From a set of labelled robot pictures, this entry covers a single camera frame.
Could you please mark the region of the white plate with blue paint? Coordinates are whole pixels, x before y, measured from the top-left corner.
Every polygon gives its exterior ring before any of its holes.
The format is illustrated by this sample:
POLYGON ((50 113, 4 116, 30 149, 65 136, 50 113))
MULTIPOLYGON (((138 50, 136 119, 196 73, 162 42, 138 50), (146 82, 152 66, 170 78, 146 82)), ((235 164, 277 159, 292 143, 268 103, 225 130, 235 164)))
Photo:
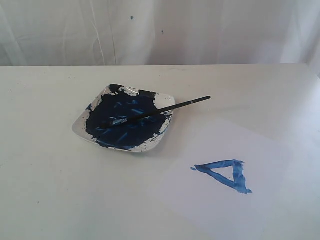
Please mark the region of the white plate with blue paint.
POLYGON ((152 112, 175 103, 171 95, 110 84, 74 122, 72 131, 103 148, 147 152, 155 148, 164 137, 173 117, 172 111, 111 128, 102 128, 102 124, 152 112))

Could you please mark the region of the black paintbrush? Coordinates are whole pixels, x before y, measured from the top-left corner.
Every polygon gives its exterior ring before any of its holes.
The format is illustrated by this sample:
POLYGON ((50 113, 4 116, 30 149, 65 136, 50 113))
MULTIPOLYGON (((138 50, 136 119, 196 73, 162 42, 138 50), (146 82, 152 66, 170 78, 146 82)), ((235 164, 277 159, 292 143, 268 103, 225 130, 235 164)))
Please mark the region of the black paintbrush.
POLYGON ((189 105, 192 105, 192 104, 200 103, 200 102, 203 102, 203 101, 206 101, 206 100, 209 100, 209 99, 211 99, 211 96, 209 96, 209 95, 208 96, 204 96, 204 97, 201 97, 201 98, 197 98, 197 99, 193 99, 193 100, 190 100, 190 101, 186 101, 186 102, 178 103, 178 104, 175 104, 175 105, 167 106, 167 107, 164 107, 164 108, 156 109, 154 111, 147 112, 147 113, 142 113, 142 114, 135 115, 135 116, 132 116, 132 117, 125 117, 123 119, 112 120, 110 122, 106 122, 106 123, 101 124, 99 127, 101 129, 109 129, 109 128, 116 127, 116 126, 119 126, 119 125, 132 123, 132 122, 144 119, 144 118, 152 117, 152 116, 159 115, 159 114, 162 114, 162 113, 165 113, 165 112, 168 112, 168 111, 172 111, 172 110, 175 110, 175 109, 186 107, 186 106, 189 106, 189 105))

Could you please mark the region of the white paper sheet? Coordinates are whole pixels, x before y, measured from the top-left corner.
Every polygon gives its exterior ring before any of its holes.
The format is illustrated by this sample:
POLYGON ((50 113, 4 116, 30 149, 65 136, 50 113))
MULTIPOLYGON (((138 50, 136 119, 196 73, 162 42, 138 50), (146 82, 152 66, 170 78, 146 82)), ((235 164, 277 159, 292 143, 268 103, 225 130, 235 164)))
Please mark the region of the white paper sheet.
POLYGON ((317 240, 319 165, 231 122, 194 120, 151 193, 215 240, 317 240))

